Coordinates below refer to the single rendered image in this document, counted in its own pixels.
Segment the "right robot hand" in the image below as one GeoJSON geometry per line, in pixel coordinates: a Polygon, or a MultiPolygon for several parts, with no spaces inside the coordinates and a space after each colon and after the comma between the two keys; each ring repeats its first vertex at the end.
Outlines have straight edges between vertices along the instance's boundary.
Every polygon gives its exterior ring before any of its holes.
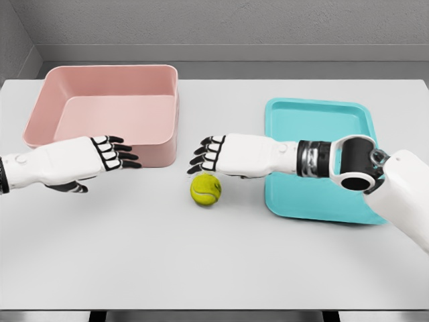
{"type": "Polygon", "coordinates": [[[243,178],[261,178],[273,172],[273,142],[264,136],[230,133],[204,138],[189,161],[188,174],[219,172],[243,178]]]}

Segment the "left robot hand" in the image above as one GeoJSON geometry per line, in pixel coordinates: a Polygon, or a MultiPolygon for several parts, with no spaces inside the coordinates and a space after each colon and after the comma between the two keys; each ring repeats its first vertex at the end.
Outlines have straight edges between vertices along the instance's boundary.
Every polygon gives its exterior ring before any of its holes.
{"type": "Polygon", "coordinates": [[[63,193],[87,193],[82,180],[112,170],[140,169],[132,150],[117,136],[82,136],[41,146],[36,149],[44,157],[41,182],[63,193]]]}

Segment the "yellow-green tennis ball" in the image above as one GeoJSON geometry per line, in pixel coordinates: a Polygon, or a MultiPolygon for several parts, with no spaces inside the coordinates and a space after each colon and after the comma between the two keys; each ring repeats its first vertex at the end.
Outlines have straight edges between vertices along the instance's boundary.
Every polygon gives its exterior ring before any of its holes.
{"type": "Polygon", "coordinates": [[[220,180],[211,174],[196,176],[190,185],[190,195],[198,205],[214,205],[220,199],[221,193],[220,180]]]}

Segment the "pink plastic basket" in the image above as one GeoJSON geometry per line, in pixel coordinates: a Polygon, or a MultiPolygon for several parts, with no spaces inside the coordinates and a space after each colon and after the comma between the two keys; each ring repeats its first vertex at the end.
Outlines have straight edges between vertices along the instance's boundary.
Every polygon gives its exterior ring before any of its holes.
{"type": "Polygon", "coordinates": [[[22,138],[37,148],[117,136],[144,167],[167,167],[176,159],[179,106],[173,66],[59,66],[47,73],[22,138]]]}

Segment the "blue plastic tray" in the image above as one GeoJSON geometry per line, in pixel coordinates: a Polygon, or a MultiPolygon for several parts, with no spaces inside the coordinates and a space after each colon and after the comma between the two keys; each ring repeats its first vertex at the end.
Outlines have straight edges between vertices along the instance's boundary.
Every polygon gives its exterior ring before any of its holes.
{"type": "MultiPolygon", "coordinates": [[[[265,106],[265,134],[279,142],[333,142],[349,135],[377,136],[368,109],[358,103],[275,98],[265,106]]],[[[276,215],[296,219],[383,225],[363,195],[328,178],[274,172],[265,178],[265,204],[276,215]]]]}

